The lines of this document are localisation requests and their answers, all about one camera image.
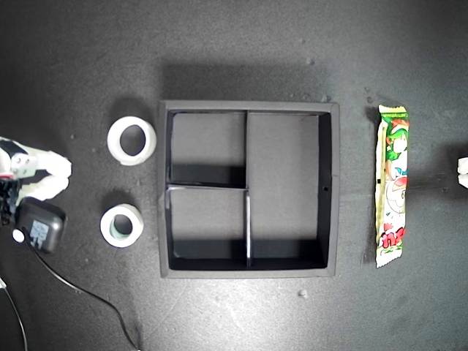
black cable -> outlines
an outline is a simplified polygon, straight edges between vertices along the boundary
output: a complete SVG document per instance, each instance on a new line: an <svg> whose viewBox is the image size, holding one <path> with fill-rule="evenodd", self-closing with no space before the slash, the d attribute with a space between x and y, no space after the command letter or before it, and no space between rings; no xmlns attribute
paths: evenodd
<svg viewBox="0 0 468 351"><path fill-rule="evenodd" d="M23 233L26 235L27 233L27 230L26 228L23 228ZM36 250L34 249L34 247L31 245L31 243L29 242L28 240L28 236L26 236L26 243L28 244L28 248L31 250L31 252L34 254L34 256L39 260L39 262L42 263L42 265L45 267L45 269L47 269L49 271L50 274L52 274L54 277L56 277L60 282L64 283L65 285L71 287L72 289L80 292L80 293L85 293L85 294L88 294L90 295L91 297L93 298L96 298L98 301L101 301L103 303L105 303L106 305L108 305L111 309L113 309L116 314L117 314L117 317L118 317L118 320L120 321L120 325L122 327L122 330L124 331L124 334L127 338L127 340L129 341L129 343L135 348L136 351L140 351L140 349L138 349L138 347L136 346L136 344L133 342L132 338L130 337L129 335L129 332L127 330L127 327L125 326L125 322L124 322L124 318L122 317L120 311L117 309L117 307L115 307L111 302L105 300L104 298L101 298L100 296L96 295L96 294L93 294L92 292L89 292L88 290L85 290L85 289L82 289L80 287L77 287L76 285L68 282L65 278L62 278L58 273L56 273L45 261L44 259L42 259L42 257L39 256L39 254L36 252Z"/></svg>
<svg viewBox="0 0 468 351"><path fill-rule="evenodd" d="M15 302L13 301L13 299L12 299L10 293L8 292L7 288L4 287L3 289L5 290L5 293L7 294L8 298L10 300L10 303L13 306L13 309L15 310L16 317L18 319L18 322L20 323L21 333L23 334L24 351L28 351L28 339L26 338L26 332L24 331L24 325L23 325L23 321L21 320L20 313L18 312L18 309L16 308Z"/></svg>

white robot part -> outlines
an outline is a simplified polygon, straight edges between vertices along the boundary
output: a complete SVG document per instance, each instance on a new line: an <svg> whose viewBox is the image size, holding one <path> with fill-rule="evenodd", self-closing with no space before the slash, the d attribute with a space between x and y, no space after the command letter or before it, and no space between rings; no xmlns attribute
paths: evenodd
<svg viewBox="0 0 468 351"><path fill-rule="evenodd" d="M468 157L458 159L458 173L468 174Z"/></svg>
<svg viewBox="0 0 468 351"><path fill-rule="evenodd" d="M465 188L468 188L468 174L459 174L458 183Z"/></svg>
<svg viewBox="0 0 468 351"><path fill-rule="evenodd" d="M0 177L27 179L38 170L45 170L50 175L37 183L23 185L17 204L25 197L43 201L60 194L68 187L72 163L55 152L30 148L0 137Z"/></svg>

white tape roll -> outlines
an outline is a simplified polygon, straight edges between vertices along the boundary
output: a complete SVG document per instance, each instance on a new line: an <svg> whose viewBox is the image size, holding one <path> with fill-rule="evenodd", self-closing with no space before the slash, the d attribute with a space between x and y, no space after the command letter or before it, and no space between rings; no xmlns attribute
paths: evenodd
<svg viewBox="0 0 468 351"><path fill-rule="evenodd" d="M114 225L116 216L121 214L130 220L132 223L132 232L130 234L122 234ZM126 203L112 207L101 218L101 233L104 239L115 247L128 247L132 245L140 237L143 232L143 218L141 213L132 205Z"/></svg>
<svg viewBox="0 0 468 351"><path fill-rule="evenodd" d="M125 129L131 126L139 126L145 134L145 146L138 155L128 155L121 145L121 136ZM146 161L156 149L156 133L153 127L141 118L134 116L122 117L109 129L107 134L107 146L114 158L124 166L135 166Z"/></svg>

black divided tray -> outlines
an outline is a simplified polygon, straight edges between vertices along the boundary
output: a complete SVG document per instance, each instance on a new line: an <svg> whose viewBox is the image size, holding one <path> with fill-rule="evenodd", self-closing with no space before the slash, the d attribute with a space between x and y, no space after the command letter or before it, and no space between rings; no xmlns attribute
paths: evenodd
<svg viewBox="0 0 468 351"><path fill-rule="evenodd" d="M162 276L332 276L339 107L165 101L158 127Z"/></svg>

green snack package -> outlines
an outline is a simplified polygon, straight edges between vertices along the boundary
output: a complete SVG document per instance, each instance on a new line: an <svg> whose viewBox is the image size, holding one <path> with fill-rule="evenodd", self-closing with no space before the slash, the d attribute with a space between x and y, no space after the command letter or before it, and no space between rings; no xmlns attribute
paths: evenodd
<svg viewBox="0 0 468 351"><path fill-rule="evenodd" d="M375 228L377 268L401 256L405 233L408 114L404 107L379 105L377 133Z"/></svg>

